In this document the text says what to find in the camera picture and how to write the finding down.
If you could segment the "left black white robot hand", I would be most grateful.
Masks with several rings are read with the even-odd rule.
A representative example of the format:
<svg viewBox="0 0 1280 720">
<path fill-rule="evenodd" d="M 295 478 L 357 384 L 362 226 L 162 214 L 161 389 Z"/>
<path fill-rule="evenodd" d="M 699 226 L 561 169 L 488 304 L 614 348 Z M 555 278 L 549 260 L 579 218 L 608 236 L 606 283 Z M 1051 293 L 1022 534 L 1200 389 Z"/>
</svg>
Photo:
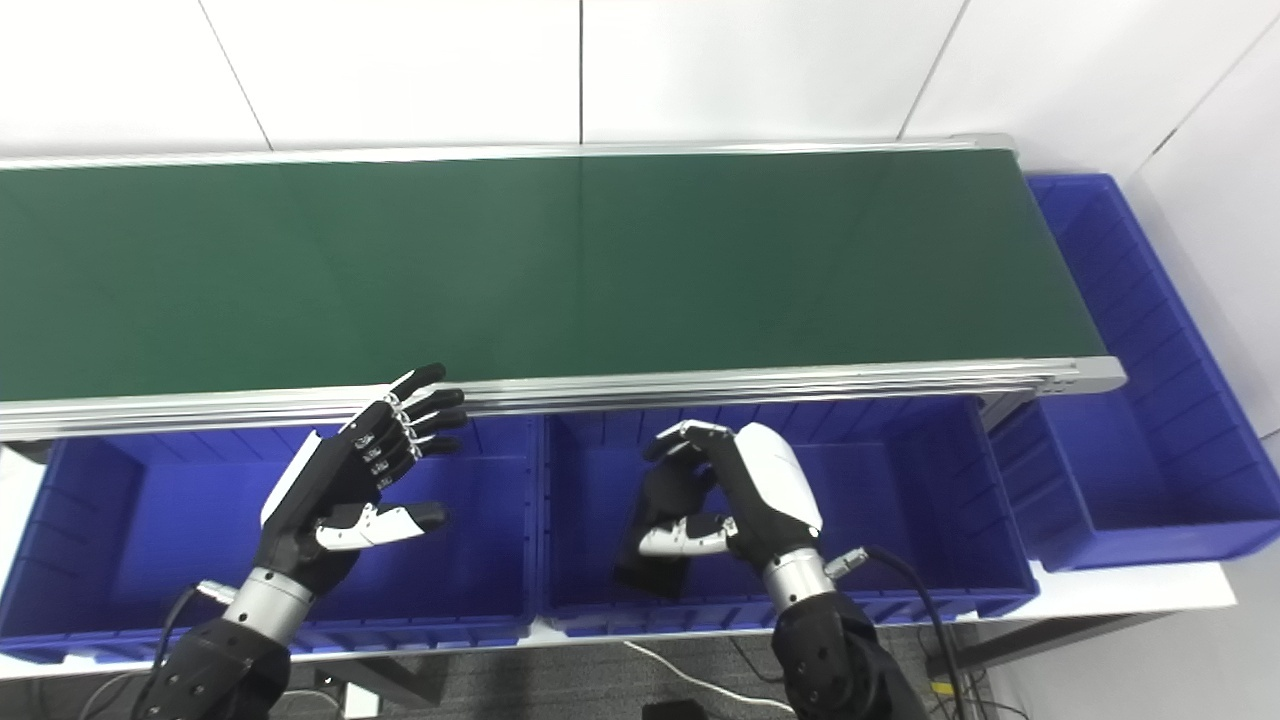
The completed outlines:
<svg viewBox="0 0 1280 720">
<path fill-rule="evenodd" d="M 445 368 L 428 364 L 392 382 L 329 436 L 311 433 L 261 512 L 253 568 L 314 597 L 332 592 L 358 555 L 417 538 L 451 519 L 436 501 L 388 503 L 383 496 L 426 457 L 453 454 L 465 427 L 465 392 L 440 388 Z"/>
</svg>

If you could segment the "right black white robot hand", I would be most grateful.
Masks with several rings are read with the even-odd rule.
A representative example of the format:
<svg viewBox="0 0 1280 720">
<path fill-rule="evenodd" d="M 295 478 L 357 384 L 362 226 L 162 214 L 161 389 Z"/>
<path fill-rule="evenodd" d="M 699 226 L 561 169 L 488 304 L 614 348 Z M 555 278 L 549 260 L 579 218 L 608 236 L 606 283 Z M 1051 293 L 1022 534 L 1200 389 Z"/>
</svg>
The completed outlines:
<svg viewBox="0 0 1280 720">
<path fill-rule="evenodd" d="M 616 577 L 653 594 L 680 594 L 689 561 L 730 553 L 756 574 L 817 551 L 820 510 L 792 446 L 749 423 L 696 419 L 659 432 L 620 552 Z"/>
</svg>

